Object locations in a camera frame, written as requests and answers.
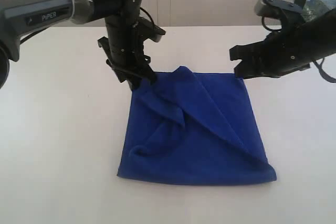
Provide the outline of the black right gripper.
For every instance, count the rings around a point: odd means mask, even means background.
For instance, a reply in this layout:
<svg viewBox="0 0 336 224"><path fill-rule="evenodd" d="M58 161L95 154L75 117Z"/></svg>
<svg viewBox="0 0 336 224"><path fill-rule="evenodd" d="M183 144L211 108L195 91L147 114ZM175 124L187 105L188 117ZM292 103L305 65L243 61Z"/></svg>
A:
<svg viewBox="0 0 336 224"><path fill-rule="evenodd" d="M307 53L309 44L309 36L302 31L282 31L271 33L264 41L235 45L229 50L229 57L231 61L249 59L258 61L258 69L246 61L241 61L234 68L237 78L280 78L310 68Z"/></svg>

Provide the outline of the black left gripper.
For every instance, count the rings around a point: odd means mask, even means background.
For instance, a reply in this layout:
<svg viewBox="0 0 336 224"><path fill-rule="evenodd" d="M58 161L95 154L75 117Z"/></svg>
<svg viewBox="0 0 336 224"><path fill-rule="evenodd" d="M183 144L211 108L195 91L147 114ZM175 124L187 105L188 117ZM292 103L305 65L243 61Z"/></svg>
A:
<svg viewBox="0 0 336 224"><path fill-rule="evenodd" d="M120 83L127 82L130 90L139 88L142 79L150 84L157 81L156 73L148 65L143 53L143 39L138 30L139 18L127 20L110 16L104 19L107 38L98 44L107 55L107 62L116 73Z"/></svg>

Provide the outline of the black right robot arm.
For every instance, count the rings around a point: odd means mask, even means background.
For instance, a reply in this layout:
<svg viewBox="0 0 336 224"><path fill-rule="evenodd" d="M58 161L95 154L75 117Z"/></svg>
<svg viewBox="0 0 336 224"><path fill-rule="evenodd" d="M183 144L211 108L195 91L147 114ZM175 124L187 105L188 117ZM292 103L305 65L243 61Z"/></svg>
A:
<svg viewBox="0 0 336 224"><path fill-rule="evenodd" d="M323 78L335 82L317 63L335 54L335 9L303 24L293 24L279 32L272 32L259 42L236 45L229 51L238 78L280 78L295 71L303 71L313 63Z"/></svg>

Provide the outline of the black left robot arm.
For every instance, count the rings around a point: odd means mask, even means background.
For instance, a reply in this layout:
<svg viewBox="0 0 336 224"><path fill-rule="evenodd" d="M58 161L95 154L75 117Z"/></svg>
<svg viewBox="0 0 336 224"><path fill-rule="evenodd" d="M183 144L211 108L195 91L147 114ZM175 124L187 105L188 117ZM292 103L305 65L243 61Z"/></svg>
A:
<svg viewBox="0 0 336 224"><path fill-rule="evenodd" d="M141 17L142 0L1 0L1 84L10 63L19 60L20 46L40 32L70 20L83 25L104 19L107 36L98 45L120 82L137 89L142 79L157 79L144 53L144 42L160 41L165 31L150 14Z"/></svg>

